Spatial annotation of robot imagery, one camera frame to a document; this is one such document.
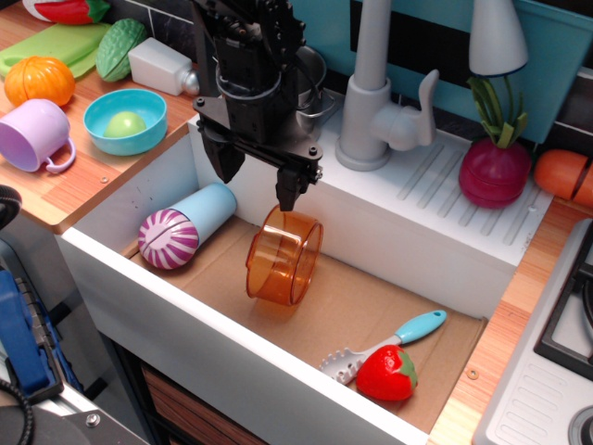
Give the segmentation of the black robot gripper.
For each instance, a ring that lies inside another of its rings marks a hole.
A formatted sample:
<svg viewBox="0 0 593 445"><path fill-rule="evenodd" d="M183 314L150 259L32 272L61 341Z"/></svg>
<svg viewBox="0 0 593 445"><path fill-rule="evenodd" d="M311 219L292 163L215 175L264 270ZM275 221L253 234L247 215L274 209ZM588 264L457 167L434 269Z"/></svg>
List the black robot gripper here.
<svg viewBox="0 0 593 445"><path fill-rule="evenodd" d="M208 160L225 184L247 155L276 167L280 210L292 211L322 175L322 150L297 123L299 48L273 53L261 40L230 37L214 48L219 95L195 101Z"/></svg>

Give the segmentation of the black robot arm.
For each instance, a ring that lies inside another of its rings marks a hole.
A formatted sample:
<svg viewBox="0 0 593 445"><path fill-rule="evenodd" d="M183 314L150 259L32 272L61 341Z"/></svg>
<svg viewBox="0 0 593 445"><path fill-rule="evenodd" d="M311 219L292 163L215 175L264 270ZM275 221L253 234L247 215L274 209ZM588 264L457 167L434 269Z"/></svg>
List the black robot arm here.
<svg viewBox="0 0 593 445"><path fill-rule="evenodd" d="M194 1L200 96L198 130L225 183L246 157L277 170L282 211L322 176L322 149L297 115L322 87L300 55L306 25L288 1Z"/></svg>

